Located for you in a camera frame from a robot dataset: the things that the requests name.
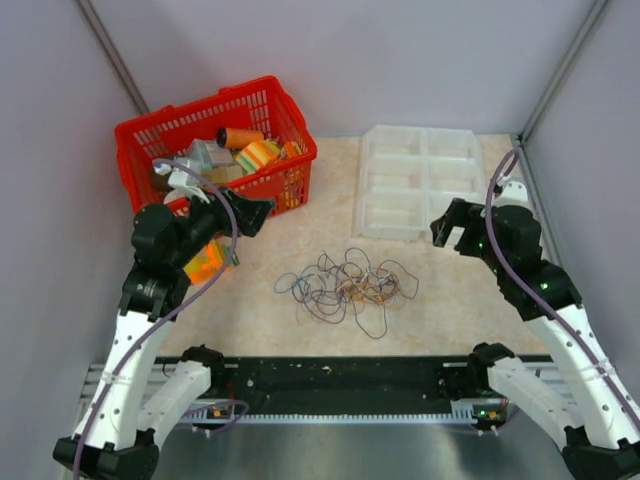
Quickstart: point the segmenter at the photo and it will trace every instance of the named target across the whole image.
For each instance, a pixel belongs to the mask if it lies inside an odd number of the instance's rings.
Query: gray floor
[[[239,426],[207,440],[172,433],[154,480],[534,480],[572,477],[555,445],[524,415],[500,437],[466,427]]]

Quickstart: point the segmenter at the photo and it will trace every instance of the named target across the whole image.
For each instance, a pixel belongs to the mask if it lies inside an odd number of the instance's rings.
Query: basket handle
[[[289,110],[291,111],[291,115],[294,117],[295,121],[297,124],[301,125],[305,130],[307,128],[307,122],[304,119],[304,117],[302,116],[302,112],[300,112],[300,109],[298,108],[298,106],[296,105],[296,102],[293,101],[293,98],[291,98],[291,95],[289,95],[287,92],[284,91],[284,88],[282,88],[282,85],[280,84],[280,81],[274,77],[274,76],[266,76],[266,77],[262,77],[261,79],[258,80],[267,80],[270,79],[271,81],[275,81],[279,87],[280,93],[282,94],[282,96],[284,97],[284,102],[287,104],[287,106],[289,107]],[[243,87],[247,84],[256,82],[258,80],[253,80],[251,82],[247,82],[247,83],[243,83],[240,85],[235,85],[233,87],[222,87],[218,90],[218,94],[222,95],[225,94],[227,92],[230,92],[232,90],[235,90],[239,87]]]
[[[175,110],[176,107],[174,107],[173,105],[165,105],[164,107],[162,107],[160,110],[156,110],[153,113],[168,113],[172,110]]]

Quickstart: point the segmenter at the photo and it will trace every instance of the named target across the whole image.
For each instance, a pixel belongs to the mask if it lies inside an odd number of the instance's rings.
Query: metal corner pole
[[[142,97],[138,86],[134,82],[133,77],[127,69],[127,66],[122,60],[118,49],[111,40],[111,37],[109,37],[109,33],[102,24],[102,20],[100,20],[100,16],[94,8],[91,0],[75,0],[75,3],[80,8],[82,15],[91,28],[93,36],[96,38],[98,44],[102,48],[102,51],[107,56],[109,63],[113,67],[113,70],[118,77],[118,80],[120,80],[120,83],[124,87],[127,95],[131,99],[131,102],[133,103],[138,113],[140,115],[149,113],[149,107],[147,103],[144,101],[144,98]]]
[[[584,50],[587,41],[591,38],[597,27],[605,17],[607,8],[611,5],[613,0],[596,0],[589,10],[589,13],[582,22],[582,26],[578,33],[574,37],[567,53],[562,58],[558,68],[551,77],[551,80],[547,84],[540,97],[540,100],[533,109],[533,113],[527,120],[522,133],[519,135],[519,140],[522,146],[526,146],[531,136],[538,128],[540,121],[544,117],[545,113],[549,109],[549,106],[557,96],[558,92],[564,85],[569,73],[573,70],[576,60]]]
[[[550,225],[550,216],[542,200],[542,194],[540,192],[536,175],[531,168],[531,163],[527,157],[527,152],[523,148],[518,135],[511,135],[511,145],[513,148],[520,148],[520,169],[522,171],[522,179],[527,186],[527,192],[529,194],[529,201],[533,207],[537,220],[542,227],[542,241],[544,244],[544,250],[549,260],[557,265],[562,265],[562,257],[558,248],[558,242],[553,235],[553,228]]]

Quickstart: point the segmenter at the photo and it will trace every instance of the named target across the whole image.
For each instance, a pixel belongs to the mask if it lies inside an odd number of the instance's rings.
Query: marble pattern surface
[[[480,141],[488,179],[511,143],[507,135]],[[517,353],[546,351],[481,261],[436,249],[425,238],[405,243],[353,236],[359,143],[353,137],[317,139],[308,204],[269,219],[255,239],[239,240],[240,266],[178,317],[162,354],[206,344],[229,356],[446,355],[467,354],[483,341],[502,342]],[[397,260],[420,279],[417,297],[388,312],[381,340],[368,338],[353,317],[334,326],[296,315],[294,300],[273,292],[282,273],[299,273],[323,250],[337,258],[351,246],[364,249],[374,263]],[[367,307],[365,313],[362,323],[379,333],[381,310]]]

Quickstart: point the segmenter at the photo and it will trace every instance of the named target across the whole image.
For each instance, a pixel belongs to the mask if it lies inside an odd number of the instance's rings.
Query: rubber band
[[[338,264],[323,250],[316,263],[304,267],[299,275],[287,272],[278,277],[273,291],[291,294],[298,305],[297,321],[301,311],[315,322],[331,325],[338,325],[351,315],[369,338],[379,340],[388,331],[387,309],[398,310],[401,299],[415,298],[420,280],[395,260],[385,260],[374,267],[358,247],[348,248],[343,259]],[[405,288],[411,280],[415,288]],[[367,305],[382,308],[384,326],[378,335],[367,331],[358,318]]]

